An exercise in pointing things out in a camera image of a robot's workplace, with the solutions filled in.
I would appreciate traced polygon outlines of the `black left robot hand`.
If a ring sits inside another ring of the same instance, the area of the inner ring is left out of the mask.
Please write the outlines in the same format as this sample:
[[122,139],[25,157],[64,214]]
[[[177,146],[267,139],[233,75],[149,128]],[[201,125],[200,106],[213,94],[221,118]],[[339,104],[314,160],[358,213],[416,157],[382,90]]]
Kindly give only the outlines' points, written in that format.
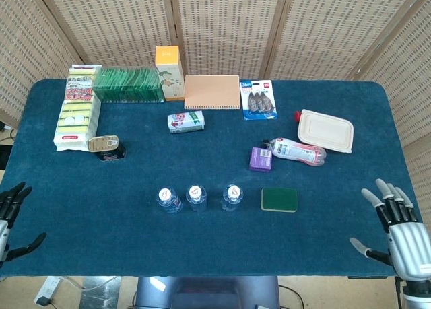
[[39,234],[29,245],[10,249],[8,244],[12,227],[18,217],[24,199],[32,192],[32,187],[25,187],[21,182],[8,191],[1,193],[1,266],[4,262],[12,261],[36,250],[46,238],[46,233]]

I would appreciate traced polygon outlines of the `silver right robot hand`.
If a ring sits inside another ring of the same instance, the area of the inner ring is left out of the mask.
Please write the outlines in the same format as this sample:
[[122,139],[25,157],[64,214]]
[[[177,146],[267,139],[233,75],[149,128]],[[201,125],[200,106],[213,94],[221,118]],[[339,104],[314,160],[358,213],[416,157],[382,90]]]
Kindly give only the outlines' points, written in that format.
[[416,214],[410,198],[399,187],[376,179],[382,194],[377,197],[366,188],[362,196],[374,207],[387,237],[388,252],[373,250],[356,238],[352,246],[366,258],[391,266],[404,281],[419,282],[430,279],[430,236]]

